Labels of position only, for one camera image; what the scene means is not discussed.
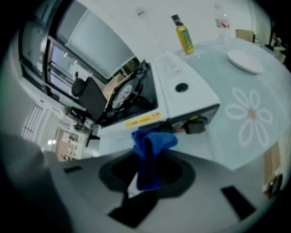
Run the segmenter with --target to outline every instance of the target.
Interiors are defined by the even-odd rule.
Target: cardboard box
[[[102,91],[103,95],[105,96],[106,100],[110,99],[110,96],[114,90],[114,88],[124,80],[124,76],[122,74],[116,75],[109,83],[107,83]]]

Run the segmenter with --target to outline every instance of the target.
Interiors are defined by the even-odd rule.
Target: yellow label
[[[198,116],[191,117],[189,120],[192,121],[192,120],[195,120],[195,119],[198,119]]]
[[[126,125],[126,127],[133,127],[133,126],[137,126],[137,125],[140,125],[140,124],[143,124],[146,122],[152,122],[154,120],[159,120],[159,119],[161,119],[161,117],[162,117],[162,115],[158,111],[158,112],[154,112],[152,114],[141,116],[141,117],[136,118],[134,120],[127,121],[125,123],[125,125]]]

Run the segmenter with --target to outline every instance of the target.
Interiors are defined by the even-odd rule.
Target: flower pattern
[[[244,147],[248,146],[255,133],[262,147],[266,147],[269,143],[269,135],[264,124],[273,122],[272,114],[265,108],[259,108],[260,96],[256,91],[250,91],[249,99],[237,87],[232,88],[232,94],[239,104],[227,105],[225,113],[234,120],[245,119],[238,132],[239,143]]]

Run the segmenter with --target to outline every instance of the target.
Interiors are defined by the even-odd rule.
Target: plastic water bottle
[[[224,12],[222,6],[219,4],[214,4],[214,8],[216,10],[215,22],[219,34],[220,44],[223,46],[228,46],[230,27],[227,14]]]

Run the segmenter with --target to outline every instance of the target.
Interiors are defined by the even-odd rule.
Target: blue cloth
[[[137,189],[151,191],[161,187],[156,177],[156,161],[163,149],[169,149],[178,140],[172,133],[138,130],[132,133],[135,142],[133,152],[139,158]]]

